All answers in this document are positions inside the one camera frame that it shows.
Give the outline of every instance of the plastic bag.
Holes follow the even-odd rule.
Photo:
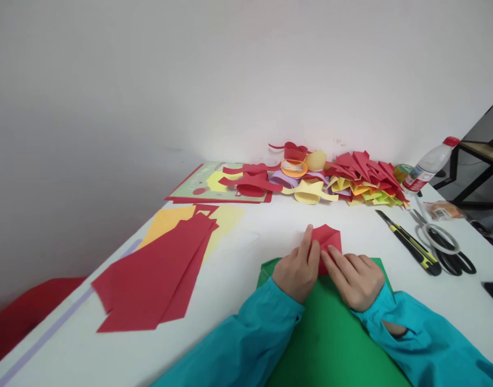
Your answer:
[[[465,218],[465,214],[454,204],[440,200],[435,203],[424,202],[425,208],[433,220],[450,220]]]

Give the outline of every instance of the teal sleeve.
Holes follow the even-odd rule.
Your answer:
[[[444,317],[407,293],[391,293],[384,285],[368,310],[353,313],[413,386],[493,386],[493,364]],[[408,331],[395,339],[382,320]]]
[[[303,311],[270,277],[152,386],[263,386]]]

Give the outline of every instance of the finger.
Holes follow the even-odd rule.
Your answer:
[[[355,254],[345,254],[345,258],[352,264],[355,271],[359,274],[366,273],[368,266],[366,263]]]
[[[338,266],[334,263],[328,252],[322,250],[320,252],[320,256],[325,267],[327,268],[328,275],[331,278],[332,282],[334,282],[340,292],[344,292],[345,289],[349,287],[348,281],[346,280],[345,276],[338,268]]]
[[[286,255],[284,258],[292,260],[296,258],[297,254],[298,254],[298,247],[295,247],[293,250],[291,250],[291,253]]]
[[[302,262],[307,262],[307,256],[309,254],[309,247],[311,247],[311,236],[312,236],[312,225],[307,226],[305,230],[302,242],[300,242],[300,247],[298,248],[297,259]]]
[[[328,251],[331,253],[336,265],[341,270],[348,283],[352,284],[356,282],[356,279],[359,277],[359,273],[354,269],[348,259],[346,259],[334,246],[329,245]]]
[[[317,240],[313,240],[311,243],[311,252],[309,253],[307,264],[311,268],[312,273],[318,275],[318,266],[320,265],[320,243]]]
[[[364,254],[361,254],[359,256],[359,258],[361,258],[363,260],[363,262],[366,264],[366,266],[368,267],[374,267],[374,265],[377,266],[377,263],[375,263],[371,258],[367,257],[366,255]]]

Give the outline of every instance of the bottle cap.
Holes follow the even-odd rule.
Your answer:
[[[457,139],[456,137],[449,136],[444,140],[445,145],[449,145],[452,147],[455,147],[460,143],[460,139]]]

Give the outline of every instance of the yellow utility knife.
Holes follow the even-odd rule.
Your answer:
[[[426,272],[433,276],[441,274],[441,265],[436,258],[427,249],[422,246],[418,241],[413,238],[405,229],[398,224],[393,223],[384,212],[381,210],[375,210],[381,218],[388,224],[390,230],[399,239],[399,241],[409,250],[413,258],[420,263]]]

